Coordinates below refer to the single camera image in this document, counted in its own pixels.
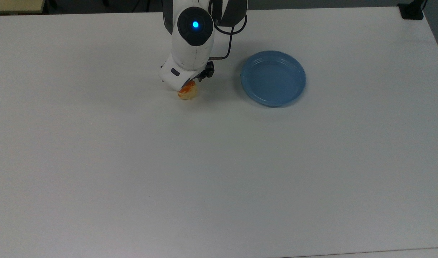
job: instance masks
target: table surface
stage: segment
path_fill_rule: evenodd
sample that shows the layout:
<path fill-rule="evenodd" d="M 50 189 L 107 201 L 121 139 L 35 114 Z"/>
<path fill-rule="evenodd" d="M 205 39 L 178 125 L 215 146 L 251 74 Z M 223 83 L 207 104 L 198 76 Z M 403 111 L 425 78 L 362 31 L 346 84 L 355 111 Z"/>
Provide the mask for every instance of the table surface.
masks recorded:
<path fill-rule="evenodd" d="M 0 16 L 0 257 L 438 248 L 438 47 L 395 7 L 260 10 L 191 101 L 161 13 Z M 213 56 L 224 54 L 217 35 Z M 286 108 L 240 85 L 278 50 Z"/>
<path fill-rule="evenodd" d="M 41 13 L 45 0 L 0 0 L 0 13 Z"/>

